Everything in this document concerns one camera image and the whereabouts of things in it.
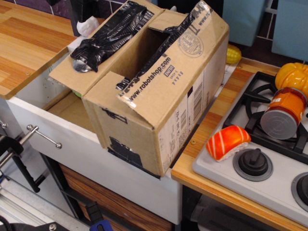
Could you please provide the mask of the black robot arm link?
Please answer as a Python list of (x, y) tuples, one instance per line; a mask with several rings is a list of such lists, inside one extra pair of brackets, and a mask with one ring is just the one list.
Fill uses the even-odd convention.
[(70, 19), (74, 25), (86, 22), (89, 18), (101, 18), (97, 0), (47, 0), (53, 13)]

